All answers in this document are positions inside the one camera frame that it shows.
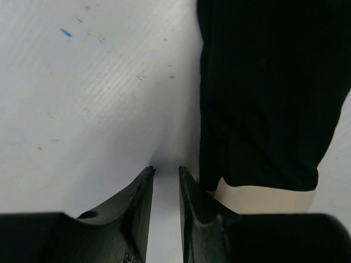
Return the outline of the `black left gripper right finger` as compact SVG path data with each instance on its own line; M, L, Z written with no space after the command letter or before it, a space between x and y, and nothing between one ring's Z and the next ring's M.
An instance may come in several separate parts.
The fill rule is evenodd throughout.
M350 262L350 235L326 214L237 214L179 168L184 262Z

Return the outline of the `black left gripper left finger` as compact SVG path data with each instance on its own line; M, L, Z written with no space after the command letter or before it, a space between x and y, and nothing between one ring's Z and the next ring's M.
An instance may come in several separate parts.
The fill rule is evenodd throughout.
M145 262L153 167L77 218L1 214L1 262Z

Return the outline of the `black underwear beige waistband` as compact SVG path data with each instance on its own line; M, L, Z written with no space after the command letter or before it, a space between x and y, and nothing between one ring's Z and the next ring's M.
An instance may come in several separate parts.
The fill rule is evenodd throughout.
M199 185L239 214L307 213L350 91L350 1L198 1Z

